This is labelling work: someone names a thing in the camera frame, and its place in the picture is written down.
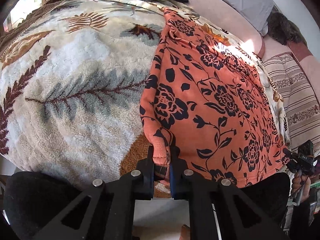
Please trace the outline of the person's right hand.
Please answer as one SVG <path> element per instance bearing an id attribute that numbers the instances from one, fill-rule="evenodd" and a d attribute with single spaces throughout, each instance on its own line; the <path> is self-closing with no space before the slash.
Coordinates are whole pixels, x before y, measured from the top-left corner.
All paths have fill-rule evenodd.
<path id="1" fill-rule="evenodd" d="M 302 184 L 304 184 L 305 187 L 300 200 L 301 203 L 306 201 L 309 197 L 311 180 L 308 176 L 300 175 L 299 173 L 296 173 L 295 177 L 292 180 L 291 194 L 294 194 L 296 191 L 298 191 L 302 186 Z"/>

